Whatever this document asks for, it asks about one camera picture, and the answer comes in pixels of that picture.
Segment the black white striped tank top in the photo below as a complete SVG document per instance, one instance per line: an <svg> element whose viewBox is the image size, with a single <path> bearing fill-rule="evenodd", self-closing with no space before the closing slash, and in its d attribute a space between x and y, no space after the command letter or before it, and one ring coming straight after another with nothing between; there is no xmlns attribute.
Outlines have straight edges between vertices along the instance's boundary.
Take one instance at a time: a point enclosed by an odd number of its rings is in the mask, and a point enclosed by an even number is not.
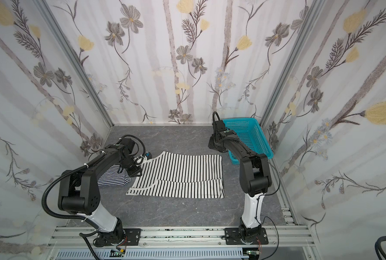
<svg viewBox="0 0 386 260"><path fill-rule="evenodd" d="M189 199L224 198L222 157L162 152L141 165L142 175L127 196Z"/></svg>

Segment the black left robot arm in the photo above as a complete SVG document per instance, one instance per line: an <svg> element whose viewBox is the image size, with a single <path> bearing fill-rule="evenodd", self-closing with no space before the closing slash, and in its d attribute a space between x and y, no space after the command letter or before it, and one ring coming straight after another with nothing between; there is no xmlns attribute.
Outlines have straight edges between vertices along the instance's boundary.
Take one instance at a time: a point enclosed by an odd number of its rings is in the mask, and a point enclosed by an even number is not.
<svg viewBox="0 0 386 260"><path fill-rule="evenodd" d="M58 219L78 219L94 228L79 236L94 259L94 248L115 247L124 254L128 246L138 246L141 229L125 229L122 221L101 203L99 178L113 165L119 165L130 177L142 175L141 163L147 160L144 143L127 134L115 144L106 146L93 160L75 170L67 170L46 188L41 205L46 214Z"/></svg>

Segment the blue white striped tank top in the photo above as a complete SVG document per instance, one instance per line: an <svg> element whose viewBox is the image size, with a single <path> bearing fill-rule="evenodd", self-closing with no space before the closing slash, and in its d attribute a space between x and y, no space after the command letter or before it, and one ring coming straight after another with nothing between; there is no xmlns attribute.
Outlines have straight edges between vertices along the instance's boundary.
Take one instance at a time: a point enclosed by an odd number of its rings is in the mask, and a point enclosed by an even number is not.
<svg viewBox="0 0 386 260"><path fill-rule="evenodd" d="M98 186L125 186L130 182L127 171L120 165L113 165L99 178Z"/></svg>

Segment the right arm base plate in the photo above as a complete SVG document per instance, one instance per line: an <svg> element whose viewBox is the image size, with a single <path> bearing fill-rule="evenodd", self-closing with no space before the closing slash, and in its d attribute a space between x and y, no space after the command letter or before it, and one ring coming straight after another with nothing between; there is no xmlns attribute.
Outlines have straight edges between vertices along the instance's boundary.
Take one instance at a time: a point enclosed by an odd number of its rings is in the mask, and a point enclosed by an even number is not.
<svg viewBox="0 0 386 260"><path fill-rule="evenodd" d="M261 227L252 229L244 227L228 227L224 229L224 236L227 245L267 245L268 236L266 230Z"/></svg>

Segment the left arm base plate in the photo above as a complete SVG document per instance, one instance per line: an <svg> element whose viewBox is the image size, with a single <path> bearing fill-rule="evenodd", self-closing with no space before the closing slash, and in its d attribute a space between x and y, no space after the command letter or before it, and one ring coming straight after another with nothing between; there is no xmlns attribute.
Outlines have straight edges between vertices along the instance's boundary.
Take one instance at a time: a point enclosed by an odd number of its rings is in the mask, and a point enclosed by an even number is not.
<svg viewBox="0 0 386 260"><path fill-rule="evenodd" d="M113 232L99 232L93 244L96 247L137 246L140 237L141 229L118 229Z"/></svg>

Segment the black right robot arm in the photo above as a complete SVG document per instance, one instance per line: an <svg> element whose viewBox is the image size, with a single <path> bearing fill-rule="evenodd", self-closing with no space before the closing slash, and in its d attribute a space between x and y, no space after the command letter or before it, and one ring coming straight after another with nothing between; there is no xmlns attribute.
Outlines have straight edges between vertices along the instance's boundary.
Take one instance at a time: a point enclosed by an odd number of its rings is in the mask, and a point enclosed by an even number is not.
<svg viewBox="0 0 386 260"><path fill-rule="evenodd" d="M221 119L212 114L213 133L208 147L229 152L239 166L239 183L245 194L244 212L238 228L226 228L227 245L267 244L262 227L262 202L272 186L270 165L273 152L264 133L254 118Z"/></svg>

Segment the teal plastic basket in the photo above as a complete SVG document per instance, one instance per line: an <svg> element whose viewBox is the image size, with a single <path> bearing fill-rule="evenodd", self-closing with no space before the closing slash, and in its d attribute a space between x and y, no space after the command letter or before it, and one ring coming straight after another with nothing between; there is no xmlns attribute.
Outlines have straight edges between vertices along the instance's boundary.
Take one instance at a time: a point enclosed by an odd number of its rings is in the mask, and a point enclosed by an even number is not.
<svg viewBox="0 0 386 260"><path fill-rule="evenodd" d="M225 127L236 133L237 138L257 154L264 154L268 159L274 157L270 145L255 118L223 119Z"/></svg>

